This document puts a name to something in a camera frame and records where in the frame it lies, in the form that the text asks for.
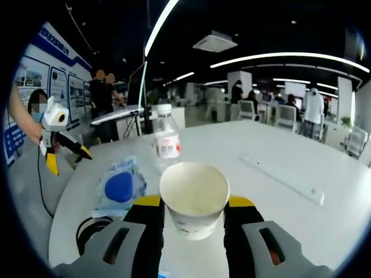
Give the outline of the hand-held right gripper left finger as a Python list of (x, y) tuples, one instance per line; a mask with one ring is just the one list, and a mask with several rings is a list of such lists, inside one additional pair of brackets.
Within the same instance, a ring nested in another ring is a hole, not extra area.
[(158, 277), (165, 208), (159, 195), (137, 199), (122, 221), (87, 241), (84, 253), (53, 270), (56, 277)]

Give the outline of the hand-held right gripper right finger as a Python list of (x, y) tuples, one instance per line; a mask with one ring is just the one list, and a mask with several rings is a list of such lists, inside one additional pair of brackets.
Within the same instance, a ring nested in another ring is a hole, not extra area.
[(253, 202), (231, 195), (224, 208), (224, 248), (229, 277), (332, 277), (302, 253), (301, 243), (274, 221), (266, 221)]

